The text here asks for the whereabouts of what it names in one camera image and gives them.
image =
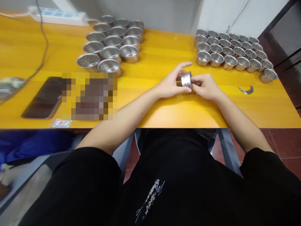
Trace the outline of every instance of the blue cloth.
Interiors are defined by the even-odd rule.
[[[73,136],[61,129],[0,131],[0,164],[66,151]]]

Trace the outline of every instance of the black cable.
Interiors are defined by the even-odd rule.
[[[46,41],[46,48],[44,50],[44,54],[43,54],[43,58],[42,58],[42,62],[40,64],[40,66],[36,69],[36,71],[28,77],[28,79],[26,79],[22,86],[19,87],[18,89],[14,90],[13,93],[11,93],[10,95],[7,95],[5,99],[3,99],[3,101],[0,103],[0,105],[4,104],[6,101],[10,100],[17,92],[19,92],[41,69],[42,67],[44,66],[44,62],[45,62],[45,58],[46,58],[46,54],[47,54],[47,50],[48,50],[48,47],[49,47],[49,42],[48,42],[48,39],[45,35],[45,32],[44,32],[44,29],[43,29],[43,17],[42,17],[42,12],[40,10],[40,7],[39,7],[39,3],[38,3],[38,0],[35,0],[35,3],[38,7],[38,10],[39,10],[39,14],[40,14],[40,17],[41,17],[41,22],[40,22],[40,28],[41,28],[41,32],[45,38],[45,41]]]
[[[247,3],[245,4],[244,8],[242,9],[242,11],[240,12],[240,14],[236,17],[236,19],[234,20],[234,22],[232,23],[232,25],[230,27],[228,27],[228,31],[226,32],[227,34],[230,32],[232,26],[235,24],[235,22],[237,21],[237,19],[241,16],[242,12],[245,10],[245,8],[247,7],[248,3],[250,0],[247,0]]]

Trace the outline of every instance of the hand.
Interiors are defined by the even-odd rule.
[[[182,68],[191,66],[191,62],[180,63],[176,68],[170,72],[158,85],[154,87],[159,95],[159,98],[172,97],[179,93],[190,93],[191,89],[188,87],[178,87],[177,82],[181,80],[180,74],[187,73]]]
[[[208,100],[217,101],[225,95],[210,73],[192,76],[191,85],[198,95]]]

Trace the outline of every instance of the person's right hand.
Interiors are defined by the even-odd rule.
[[[198,95],[208,100],[216,101],[225,95],[210,73],[192,76],[191,85]]]

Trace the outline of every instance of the yellow table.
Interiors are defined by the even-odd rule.
[[[83,54],[85,36],[92,27],[75,27],[45,24],[49,39],[46,63],[40,73],[15,97],[0,106],[1,128],[49,128],[53,119],[22,119],[21,113],[49,76],[61,76],[61,72],[80,72],[76,59]],[[31,18],[0,18],[0,78],[18,76],[27,78],[40,64],[45,41],[39,23]],[[211,73],[220,88],[260,128],[300,128],[301,119],[289,99],[280,80],[262,83],[256,72],[226,71],[223,68],[199,67],[193,36],[146,30],[142,43],[140,61],[135,64],[123,62],[123,75],[118,79],[118,104],[121,108],[147,89],[162,80],[179,62],[192,61],[192,74]],[[243,94],[238,87],[254,93]],[[61,112],[55,117],[61,119]],[[72,121],[70,128],[92,128],[98,121]],[[227,127],[214,102],[194,93],[179,94],[161,99],[150,109],[139,127],[163,128],[218,128]]]

